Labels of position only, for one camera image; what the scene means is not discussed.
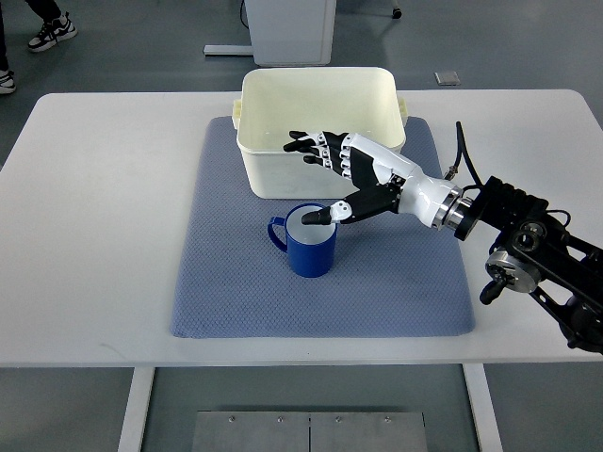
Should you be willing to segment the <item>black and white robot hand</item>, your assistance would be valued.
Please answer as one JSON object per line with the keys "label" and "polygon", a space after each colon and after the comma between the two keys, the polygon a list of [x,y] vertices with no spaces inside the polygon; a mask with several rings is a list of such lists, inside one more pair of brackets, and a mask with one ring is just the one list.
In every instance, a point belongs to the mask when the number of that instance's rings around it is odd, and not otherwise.
{"label": "black and white robot hand", "polygon": [[291,131],[287,153],[350,181],[357,190],[301,217],[304,225],[350,224],[384,212],[412,214],[441,229],[454,213],[462,192],[448,180],[432,178],[415,162],[357,133]]}

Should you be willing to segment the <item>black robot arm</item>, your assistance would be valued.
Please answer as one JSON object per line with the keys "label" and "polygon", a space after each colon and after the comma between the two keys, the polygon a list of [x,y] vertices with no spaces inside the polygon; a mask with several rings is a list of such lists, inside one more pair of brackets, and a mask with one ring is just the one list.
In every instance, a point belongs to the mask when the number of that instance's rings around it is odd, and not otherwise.
{"label": "black robot arm", "polygon": [[570,348],[602,350],[602,250],[571,235],[557,211],[496,177],[482,181],[456,128],[457,162],[465,162],[478,196],[454,196],[443,225],[464,240],[478,222],[498,231],[485,269],[491,281],[480,301],[491,304],[506,290],[530,295],[559,324]]}

